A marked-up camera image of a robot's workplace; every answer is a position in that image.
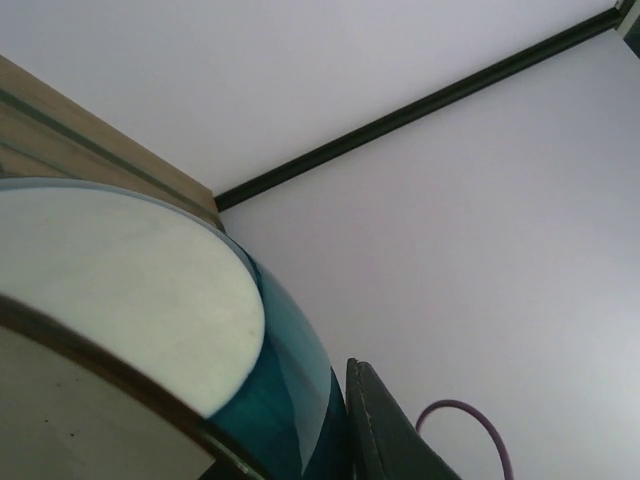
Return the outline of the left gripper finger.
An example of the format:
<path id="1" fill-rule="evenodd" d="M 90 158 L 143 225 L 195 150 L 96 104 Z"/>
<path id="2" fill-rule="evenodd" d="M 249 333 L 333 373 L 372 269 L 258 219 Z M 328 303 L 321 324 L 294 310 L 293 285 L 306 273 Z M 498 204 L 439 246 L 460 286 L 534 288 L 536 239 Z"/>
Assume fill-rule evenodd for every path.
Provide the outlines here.
<path id="1" fill-rule="evenodd" d="M 357 479 L 456 479 L 417 433 L 374 368 L 351 358 L 346 406 Z"/>

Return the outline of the teal and white bowl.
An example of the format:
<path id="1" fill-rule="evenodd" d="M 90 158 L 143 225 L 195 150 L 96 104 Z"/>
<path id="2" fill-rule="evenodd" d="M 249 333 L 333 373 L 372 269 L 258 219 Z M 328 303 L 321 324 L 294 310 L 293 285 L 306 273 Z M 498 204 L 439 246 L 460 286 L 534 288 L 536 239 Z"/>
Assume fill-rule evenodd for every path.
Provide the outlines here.
<path id="1" fill-rule="evenodd" d="M 5 479 L 349 479 L 343 396 L 278 281 L 194 216 L 1 183 Z"/>

